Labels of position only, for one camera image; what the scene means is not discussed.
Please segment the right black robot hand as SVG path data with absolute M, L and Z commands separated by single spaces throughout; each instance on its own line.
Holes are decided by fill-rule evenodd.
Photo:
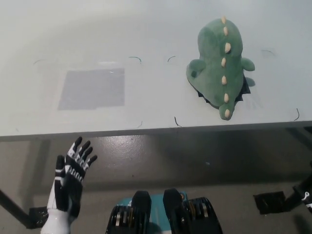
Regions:
M 305 204 L 305 206 L 308 208 L 310 212 L 312 212 L 312 193 L 310 190 L 302 190 L 302 202 Z

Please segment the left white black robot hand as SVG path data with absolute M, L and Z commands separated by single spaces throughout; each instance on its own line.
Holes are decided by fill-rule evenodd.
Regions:
M 66 155 L 57 156 L 55 176 L 47 202 L 48 218 L 41 229 L 42 234 L 69 234 L 81 208 L 83 180 L 86 171 L 98 158 L 89 157 L 93 151 L 87 141 L 82 144 L 78 137 Z

